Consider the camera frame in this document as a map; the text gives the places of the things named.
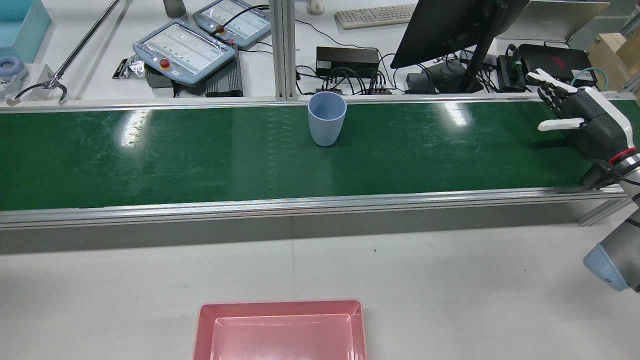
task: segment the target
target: light blue robot joint cap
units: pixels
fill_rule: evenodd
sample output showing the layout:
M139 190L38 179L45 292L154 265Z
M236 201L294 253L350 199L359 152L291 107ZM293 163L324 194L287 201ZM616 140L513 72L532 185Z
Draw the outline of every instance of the light blue robot joint cap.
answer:
M583 263L587 269L591 270L616 291L628 288L625 278L622 277L622 274L620 274L620 271L600 243L589 251L589 254L584 257Z

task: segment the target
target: computer mouse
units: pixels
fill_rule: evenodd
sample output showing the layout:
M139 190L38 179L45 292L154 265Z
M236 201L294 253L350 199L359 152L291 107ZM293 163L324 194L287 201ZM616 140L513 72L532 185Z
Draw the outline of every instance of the computer mouse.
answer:
M309 0L307 4L307 12L311 15L324 14L324 3L322 0Z

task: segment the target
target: computer monitor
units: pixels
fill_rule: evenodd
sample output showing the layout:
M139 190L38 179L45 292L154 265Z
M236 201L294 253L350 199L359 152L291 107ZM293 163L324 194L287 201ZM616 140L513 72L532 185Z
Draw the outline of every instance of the computer monitor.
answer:
M466 73L457 77L457 86L448 86L450 92L475 92L479 86L476 75L493 38L509 28L527 3L529 0L419 0L391 67L416 65L477 45Z

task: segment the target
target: laptop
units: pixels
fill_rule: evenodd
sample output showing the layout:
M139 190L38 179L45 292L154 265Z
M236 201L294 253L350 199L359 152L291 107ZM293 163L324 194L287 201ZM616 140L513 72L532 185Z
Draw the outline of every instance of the laptop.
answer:
M511 27L498 38L567 41L609 4L595 1L531 0Z
M522 44L518 50L525 74L542 69L563 83L570 83L582 70L591 67L587 53L582 50L531 44ZM580 74L573 85L593 86L597 82L593 70L589 70Z

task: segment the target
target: gray cylinder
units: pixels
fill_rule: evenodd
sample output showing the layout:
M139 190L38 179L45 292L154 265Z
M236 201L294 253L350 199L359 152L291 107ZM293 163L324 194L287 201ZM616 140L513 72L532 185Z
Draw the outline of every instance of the gray cylinder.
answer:
M182 0L163 0L164 11L166 15L172 19L181 17L187 13L187 8L184 7Z

